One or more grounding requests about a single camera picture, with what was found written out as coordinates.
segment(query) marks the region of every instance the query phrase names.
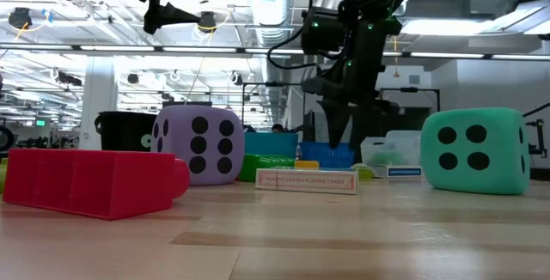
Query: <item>white pillar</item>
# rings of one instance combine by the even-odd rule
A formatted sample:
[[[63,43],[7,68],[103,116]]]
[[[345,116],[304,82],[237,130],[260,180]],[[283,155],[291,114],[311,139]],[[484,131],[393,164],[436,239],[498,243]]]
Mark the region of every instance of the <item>white pillar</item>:
[[[116,111],[119,98],[119,77],[113,57],[88,57],[80,149],[101,150],[101,137],[95,131],[94,121],[100,112]]]
[[[550,40],[542,40],[542,53],[550,54]]]

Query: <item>yellow object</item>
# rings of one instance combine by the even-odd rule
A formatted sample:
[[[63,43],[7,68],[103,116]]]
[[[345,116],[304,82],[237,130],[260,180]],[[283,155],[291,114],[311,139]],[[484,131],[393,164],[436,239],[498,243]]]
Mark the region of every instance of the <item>yellow object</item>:
[[[319,170],[319,162],[318,161],[295,161],[294,168]]]
[[[8,171],[8,159],[2,159],[0,162],[0,193],[3,193],[3,185],[6,182],[6,172]]]
[[[364,164],[355,164],[351,167],[359,174],[359,180],[371,180],[375,174],[372,168]]]

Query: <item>blue plastic bin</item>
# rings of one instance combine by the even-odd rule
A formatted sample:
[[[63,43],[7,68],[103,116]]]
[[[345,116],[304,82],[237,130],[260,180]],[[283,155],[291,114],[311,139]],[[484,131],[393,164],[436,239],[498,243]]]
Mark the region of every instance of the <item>blue plastic bin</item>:
[[[350,168],[353,165],[354,152],[348,143],[341,143],[331,149],[328,143],[300,143],[302,160],[318,161],[321,168]]]
[[[296,158],[296,133],[244,133],[244,152],[248,155],[283,155]]]

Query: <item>fluorescent light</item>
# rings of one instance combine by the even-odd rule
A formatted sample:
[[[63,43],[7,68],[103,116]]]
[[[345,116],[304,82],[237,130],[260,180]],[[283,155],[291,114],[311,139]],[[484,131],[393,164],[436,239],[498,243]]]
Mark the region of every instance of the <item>fluorescent light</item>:
[[[217,47],[163,47],[165,52],[237,52],[235,48]]]
[[[247,49],[245,49],[245,52],[246,53],[266,54],[267,52],[269,52],[269,49],[268,48],[247,48]],[[276,49],[272,53],[274,53],[274,54],[297,54],[297,55],[301,55],[301,54],[303,54],[303,50],[302,49]]]
[[[384,57],[401,57],[403,52],[384,52]]]
[[[34,120],[36,120],[35,117],[10,117],[10,116],[6,116],[5,118],[7,120],[17,120],[17,121],[34,121]]]
[[[532,35],[532,34],[535,34],[535,35],[549,34],[550,33],[550,21],[544,21],[540,25],[538,25],[536,27],[533,27],[532,29],[530,29],[526,32],[523,32],[523,33],[524,34],[529,34],[529,35]]]
[[[493,60],[515,60],[515,61],[550,61],[550,56],[543,55],[494,55]]]
[[[411,52],[412,58],[483,58],[480,53]]]
[[[26,50],[72,50],[69,45],[47,45],[47,44],[0,44],[2,49],[26,49]]]
[[[71,113],[67,111],[63,111],[63,115],[71,116],[71,117],[80,117],[80,113]]]
[[[244,26],[247,30],[262,30],[262,29],[269,29],[269,30],[281,30],[281,31],[294,31],[293,27],[274,27],[274,26]]]
[[[95,50],[103,52],[153,52],[153,46],[81,46],[82,50]]]
[[[481,32],[484,22],[455,19],[415,19],[406,22],[402,33],[415,35],[472,36]]]

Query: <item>green plastic container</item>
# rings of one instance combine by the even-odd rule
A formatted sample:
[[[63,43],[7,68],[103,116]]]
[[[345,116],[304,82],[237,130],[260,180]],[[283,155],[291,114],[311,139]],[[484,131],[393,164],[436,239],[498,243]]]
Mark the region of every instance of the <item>green plastic container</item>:
[[[0,162],[0,193],[3,193],[3,187],[6,182],[7,171],[8,171],[8,159],[2,159],[2,162]]]
[[[294,159],[280,155],[244,155],[239,181],[256,182],[258,168],[294,167]]]

